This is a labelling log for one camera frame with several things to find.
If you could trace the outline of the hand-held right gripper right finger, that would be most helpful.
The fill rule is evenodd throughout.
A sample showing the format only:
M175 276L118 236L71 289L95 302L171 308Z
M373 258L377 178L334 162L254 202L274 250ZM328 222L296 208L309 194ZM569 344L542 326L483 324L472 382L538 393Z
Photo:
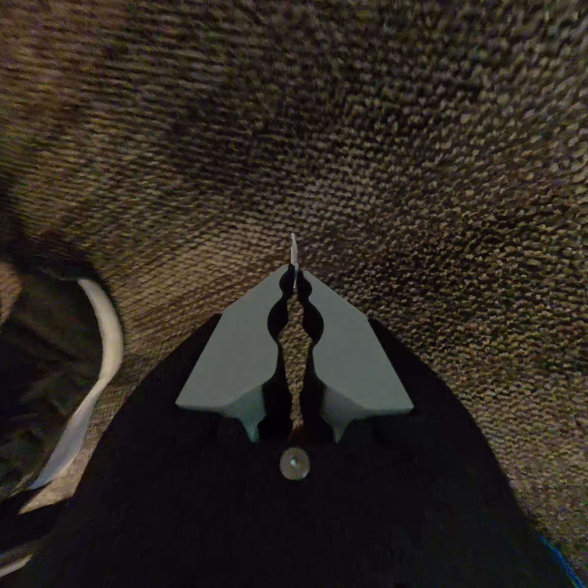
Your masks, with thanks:
M413 410L368 317L310 272L299 272L298 299L308 351L300 408L312 440L338 442L354 420Z

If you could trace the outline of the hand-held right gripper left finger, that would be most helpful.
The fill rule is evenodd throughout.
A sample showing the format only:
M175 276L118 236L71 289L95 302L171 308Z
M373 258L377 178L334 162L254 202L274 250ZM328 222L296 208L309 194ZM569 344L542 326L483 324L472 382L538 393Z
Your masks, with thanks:
M228 306L180 391L176 406L238 419L249 439L259 439L268 409L263 385L278 367L272 309L292 294L295 267L283 265Z

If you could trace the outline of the black shoe white sole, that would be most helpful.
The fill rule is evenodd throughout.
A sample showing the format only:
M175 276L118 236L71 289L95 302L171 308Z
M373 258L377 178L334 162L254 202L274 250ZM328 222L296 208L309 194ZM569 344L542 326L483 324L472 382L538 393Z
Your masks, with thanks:
M75 460L124 351L99 278L34 267L19 274L1 323L1 506L45 487Z

